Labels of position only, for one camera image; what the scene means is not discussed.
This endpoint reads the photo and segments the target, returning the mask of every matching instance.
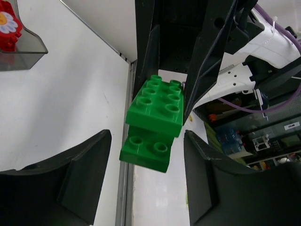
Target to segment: white flower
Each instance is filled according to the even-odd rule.
[[[10,32],[16,32],[18,24],[14,21],[14,18],[7,12],[0,12],[0,32],[8,34]]]

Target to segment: green toy block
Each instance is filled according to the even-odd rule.
[[[179,81],[152,75],[127,111],[126,124],[179,137],[183,125],[183,89]]]
[[[173,141],[172,136],[130,126],[119,159],[165,173]]]

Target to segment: label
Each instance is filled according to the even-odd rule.
[[[289,129],[292,129],[292,128],[295,128],[295,127],[298,127],[298,126],[300,126],[300,122],[295,122],[295,123],[284,126],[284,129],[289,130]]]

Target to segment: metal edge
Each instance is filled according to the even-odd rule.
[[[101,40],[103,40],[111,49],[113,49],[118,55],[120,52],[116,50],[110,43],[108,43],[103,37],[96,33],[79,15],[77,15],[69,6],[67,6],[63,0],[59,0],[67,9],[69,9],[82,23],[84,23],[94,34],[96,34]]]
[[[136,62],[129,66],[125,117],[132,102],[135,70]],[[127,138],[127,131],[128,125],[124,123],[122,143],[124,143]],[[119,169],[115,226],[132,226],[133,187],[134,165],[121,161]]]

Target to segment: white table surface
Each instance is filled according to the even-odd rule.
[[[58,0],[18,0],[49,50],[31,70],[0,72],[0,170],[21,169],[103,129],[111,153],[96,226],[115,224],[128,64]]]
[[[135,166],[133,226],[189,226],[183,140],[192,130],[208,142],[204,123],[194,113],[174,140],[167,173]]]

